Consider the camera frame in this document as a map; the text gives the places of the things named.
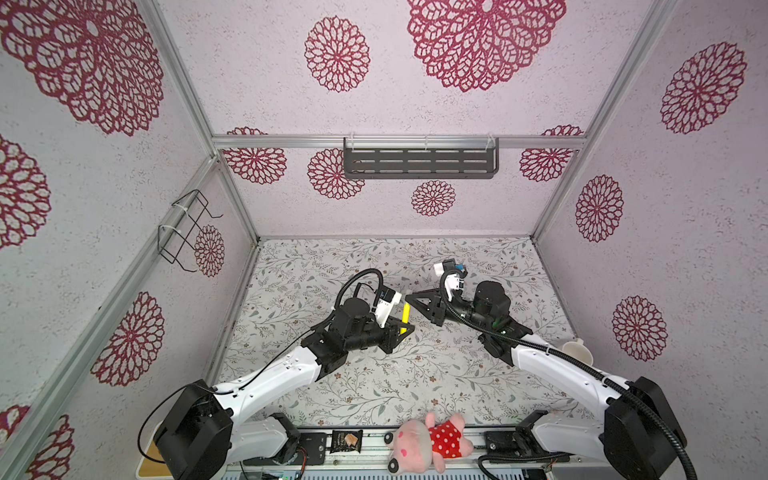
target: patterned wallpaper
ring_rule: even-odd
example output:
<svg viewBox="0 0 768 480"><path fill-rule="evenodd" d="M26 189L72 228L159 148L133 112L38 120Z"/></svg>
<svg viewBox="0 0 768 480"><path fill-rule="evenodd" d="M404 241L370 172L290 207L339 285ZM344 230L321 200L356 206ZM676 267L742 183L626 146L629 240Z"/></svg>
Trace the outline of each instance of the patterned wallpaper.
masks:
<svg viewBox="0 0 768 480"><path fill-rule="evenodd" d="M222 217L204 214L202 230L189 220L179 229L194 228L196 244L215 231L213 248L200 248L211 256L183 248L181 265L192 272L160 260L33 461L30 478L129 475L136 467L137 422L169 388L203 375L250 251L250 239L223 192L220 176L212 177L203 192L211 212ZM27 411L28 405L19 400L0 412L0 447Z"/></svg>
<svg viewBox="0 0 768 480"><path fill-rule="evenodd" d="M0 0L0 39L1 449L206 155L132 2ZM250 248L207 188L198 271L136 292L26 478L131 475L157 384L200 377Z"/></svg>
<svg viewBox="0 0 768 480"><path fill-rule="evenodd" d="M135 5L105 5L0 1L0 411L31 403L205 157Z"/></svg>
<svg viewBox="0 0 768 480"><path fill-rule="evenodd" d="M662 386L700 478L768 454L766 22L684 2L540 244L595 364Z"/></svg>
<svg viewBox="0 0 768 480"><path fill-rule="evenodd" d="M498 236L533 229L571 153L504 149L491 180L348 180L337 149L239 149L224 157L259 235Z"/></svg>
<svg viewBox="0 0 768 480"><path fill-rule="evenodd" d="M228 134L583 134L647 10L632 2L161 2ZM270 236L521 235L568 150L493 180L347 180L337 149L224 152ZM494 209L491 205L503 205Z"/></svg>
<svg viewBox="0 0 768 480"><path fill-rule="evenodd" d="M218 133L584 126L650 0L161 1Z"/></svg>

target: toy pig face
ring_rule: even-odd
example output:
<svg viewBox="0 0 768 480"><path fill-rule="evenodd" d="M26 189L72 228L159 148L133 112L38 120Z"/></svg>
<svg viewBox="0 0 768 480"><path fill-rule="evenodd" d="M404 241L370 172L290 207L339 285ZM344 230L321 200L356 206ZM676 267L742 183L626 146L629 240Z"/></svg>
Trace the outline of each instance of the toy pig face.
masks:
<svg viewBox="0 0 768 480"><path fill-rule="evenodd" d="M387 470L393 475L401 473L423 473L432 464L432 440L426 425L409 420L395 433L384 437L392 449Z"/></svg>

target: white cup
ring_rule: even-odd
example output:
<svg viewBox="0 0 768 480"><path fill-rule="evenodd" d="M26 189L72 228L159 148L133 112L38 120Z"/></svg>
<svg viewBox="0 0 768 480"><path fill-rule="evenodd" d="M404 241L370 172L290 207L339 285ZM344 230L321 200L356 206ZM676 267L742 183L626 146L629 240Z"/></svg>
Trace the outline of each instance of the white cup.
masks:
<svg viewBox="0 0 768 480"><path fill-rule="evenodd" d="M584 346L584 340L582 339L555 342L553 346L564 354L570 355L576 360L586 363L589 366L592 366L592 363L594 362L594 358L592 358L592 352L590 352L589 349Z"/></svg>

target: yellow marker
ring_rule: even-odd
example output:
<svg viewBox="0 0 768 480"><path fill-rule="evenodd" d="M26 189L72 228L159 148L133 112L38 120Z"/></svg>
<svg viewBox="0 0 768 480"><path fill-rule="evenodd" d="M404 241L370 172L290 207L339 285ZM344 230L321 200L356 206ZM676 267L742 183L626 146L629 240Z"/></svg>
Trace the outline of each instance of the yellow marker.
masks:
<svg viewBox="0 0 768 480"><path fill-rule="evenodd" d="M405 305L402 306L402 322L408 323L408 318L411 316L411 304L406 302ZM400 329L400 335L406 332L406 329Z"/></svg>

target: black wire holder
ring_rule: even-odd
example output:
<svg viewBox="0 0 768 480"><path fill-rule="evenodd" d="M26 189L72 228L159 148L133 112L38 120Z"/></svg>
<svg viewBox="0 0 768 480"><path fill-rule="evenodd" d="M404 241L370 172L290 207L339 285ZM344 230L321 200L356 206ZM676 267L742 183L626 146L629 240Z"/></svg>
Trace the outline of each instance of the black wire holder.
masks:
<svg viewBox="0 0 768 480"><path fill-rule="evenodd" d="M190 195L192 195L192 198L189 200L189 206L185 207L182 202L184 199L187 199ZM200 210L200 213L197 214L197 217L192 217L190 215L189 209L192 208L192 205L194 204L194 201L197 200L200 205L202 205L203 209ZM179 253L181 253L181 249L184 248L184 245L189 245L192 250L195 250L195 247L192 245L192 243L189 242L188 238L194 231L194 228L197 227L198 230L202 230L202 227L200 227L200 224L198 221L200 220L200 217L203 216L203 212L208 214L211 218L221 218L224 216L224 214L221 215L213 215L210 210L208 210L208 199L203 195L203 192L199 191L198 189L190 190L188 193L181 196L179 199L174 201L171 206L172 207L178 207L184 211L184 214L192 220L192 223L194 224L192 227L190 227L190 230L187 232L186 235L182 234L179 229L177 228L179 223L184 219L184 217L180 218L179 221L176 223L176 226L173 225L158 225L157 226L157 252L160 254L161 257L163 257L168 263L173 265L174 263L178 263L182 270L189 273L195 273L197 270L189 270L186 268L182 263L181 260L179 260ZM163 236L163 233L166 231L165 229L170 229L170 236L165 240L165 243L161 245L161 237ZM178 250L176 250L176 253L170 252L168 249L166 249L166 245L170 242L170 240L175 235L178 235L179 238L181 238L181 245L179 245Z"/></svg>
<svg viewBox="0 0 768 480"><path fill-rule="evenodd" d="M344 138L344 175L356 180L493 178L498 138L485 148L355 148Z"/></svg>

